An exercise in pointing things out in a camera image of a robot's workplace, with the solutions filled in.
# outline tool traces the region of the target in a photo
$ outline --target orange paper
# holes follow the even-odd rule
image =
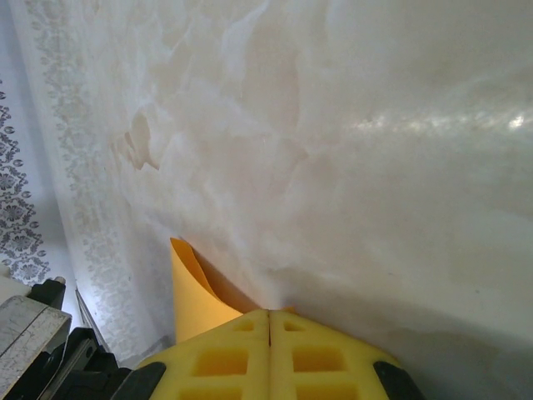
[[[258,309],[187,242],[171,239],[171,258],[176,343]]]

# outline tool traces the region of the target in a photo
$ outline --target square cutout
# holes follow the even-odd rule
[[[303,331],[303,327],[299,327],[297,326],[295,323],[292,323],[290,321],[285,321],[283,323],[283,327],[285,328],[286,331],[288,332],[299,332],[299,331]]]
[[[296,388],[297,400],[357,400],[357,390],[349,384],[306,385]]]
[[[346,371],[341,351],[335,347],[300,346],[292,349],[295,373]]]
[[[210,348],[198,357],[192,375],[195,377],[245,375],[247,369],[247,350],[241,348]]]
[[[182,390],[179,400],[241,400],[239,387],[198,387]]]

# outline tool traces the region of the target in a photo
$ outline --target yellow foam pad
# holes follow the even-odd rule
[[[268,311],[257,310],[145,360],[167,370],[151,400],[267,400]]]
[[[284,400],[388,400],[382,350],[290,312],[270,312],[270,396]]]

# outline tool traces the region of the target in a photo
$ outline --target black plastic part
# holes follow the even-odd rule
[[[388,362],[374,362],[374,370],[380,378],[390,400],[426,400],[409,374]]]
[[[110,400],[130,372],[127,368],[114,372],[72,371],[52,400]]]
[[[44,283],[32,286],[32,291],[27,296],[32,300],[61,310],[66,286],[58,281],[47,279]]]
[[[149,400],[167,367],[162,362],[152,362],[126,378],[113,400]]]
[[[65,349],[65,360],[68,360],[83,341],[90,339],[98,343],[98,339],[94,331],[89,327],[76,327],[68,337],[67,348]],[[85,371],[96,371],[103,373],[112,373],[118,369],[118,364],[115,356],[106,352],[103,346],[97,345],[93,348],[87,358],[90,358]]]
[[[32,400],[38,398],[44,388],[55,375],[62,361],[64,344],[51,353],[41,352],[32,365],[17,380],[5,400]]]

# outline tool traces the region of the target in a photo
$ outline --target damask pattern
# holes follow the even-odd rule
[[[0,92],[0,256],[14,279],[31,285],[44,280],[50,267],[41,249],[42,235],[35,231],[39,222],[27,174],[21,170],[24,161],[17,157],[20,147],[6,101],[7,94]]]

